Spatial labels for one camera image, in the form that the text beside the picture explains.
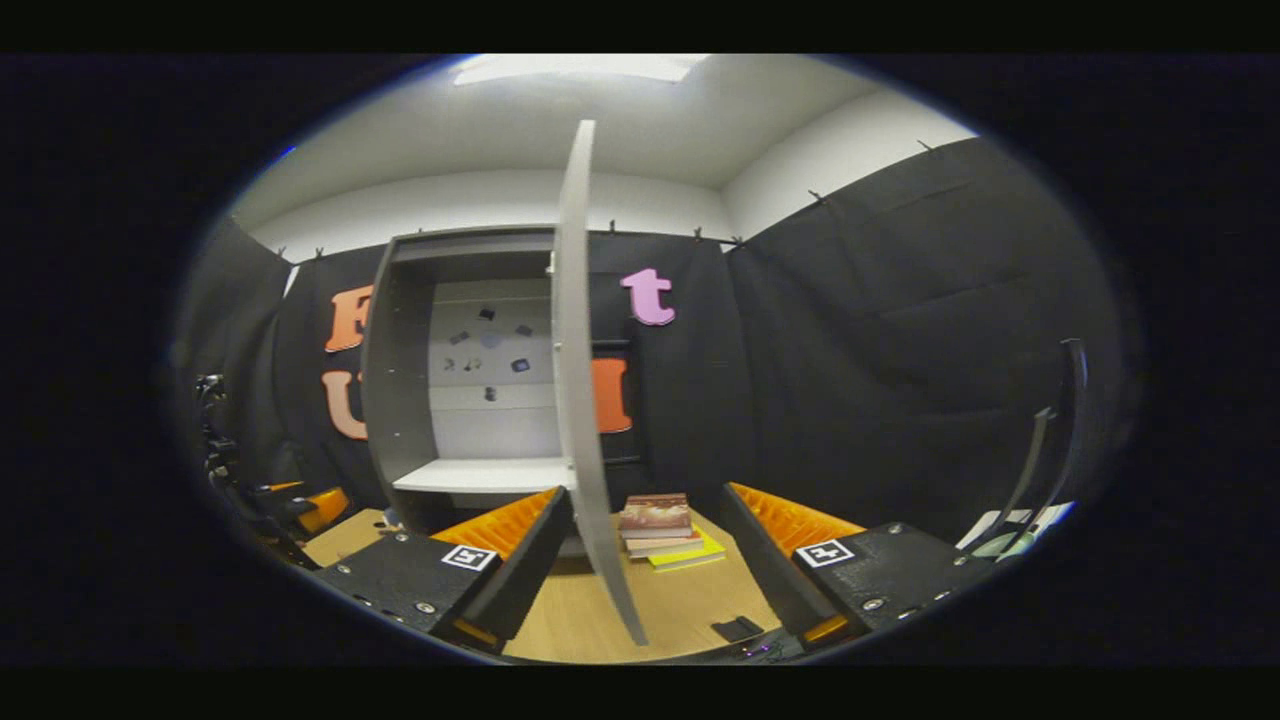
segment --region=book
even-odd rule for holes
[[[723,544],[716,542],[716,538],[698,529],[698,525],[694,525],[694,532],[703,537],[703,547],[689,552],[650,555],[649,562],[653,564],[655,573],[667,573],[669,570],[692,568],[694,565],[704,565],[707,562],[714,562],[724,559]]]
[[[686,538],[640,538],[628,539],[626,543],[627,555],[631,557],[649,557],[698,550],[703,547],[703,537],[695,532]]]
[[[687,538],[694,532],[689,497],[682,492],[634,495],[622,507],[618,532],[623,539]]]

